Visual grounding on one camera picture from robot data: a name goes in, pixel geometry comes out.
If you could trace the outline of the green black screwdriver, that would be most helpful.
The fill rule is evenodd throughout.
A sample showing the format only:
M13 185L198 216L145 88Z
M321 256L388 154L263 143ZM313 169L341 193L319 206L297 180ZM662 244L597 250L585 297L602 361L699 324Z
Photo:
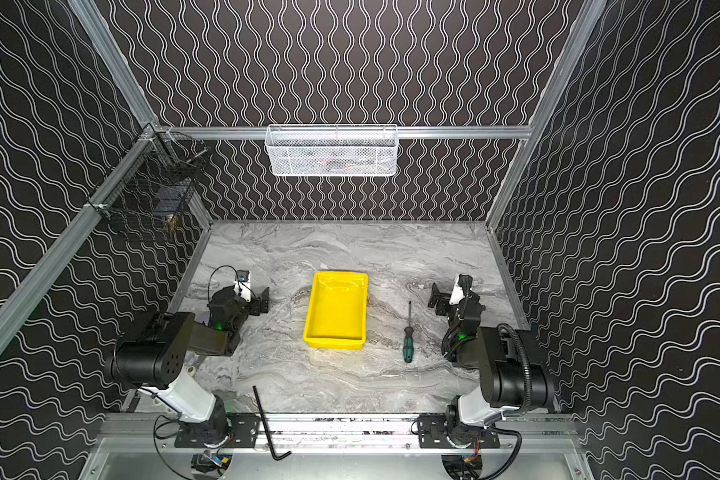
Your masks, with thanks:
M403 360L405 363L411 363L414 355L414 339L413 339L413 325L412 325L412 302L408 302L408 319L406 327L404 328L404 340L403 340Z

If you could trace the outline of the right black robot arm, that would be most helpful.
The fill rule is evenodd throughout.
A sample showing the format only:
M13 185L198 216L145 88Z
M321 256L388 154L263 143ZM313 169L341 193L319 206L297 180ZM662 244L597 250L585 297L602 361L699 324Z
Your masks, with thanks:
M479 374L478 385L454 397L443 414L418 419L423 449L497 449L497 424L536 409L551 409L554 386L531 331L507 323L483 326L486 307L470 276L453 289L431 286L428 307L447 318L440 353L451 365Z

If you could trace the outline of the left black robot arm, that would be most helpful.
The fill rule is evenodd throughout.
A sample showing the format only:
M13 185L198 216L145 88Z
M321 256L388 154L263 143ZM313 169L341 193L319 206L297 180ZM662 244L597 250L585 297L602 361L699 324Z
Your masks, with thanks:
M115 383L148 392L177 415L177 448L252 448L261 420L255 414L228 414L223 400L197 383L184 365L189 352L230 357L241 328L269 311L269 290L245 298L233 287L210 297L209 319L191 312L147 314L119 339L105 371Z

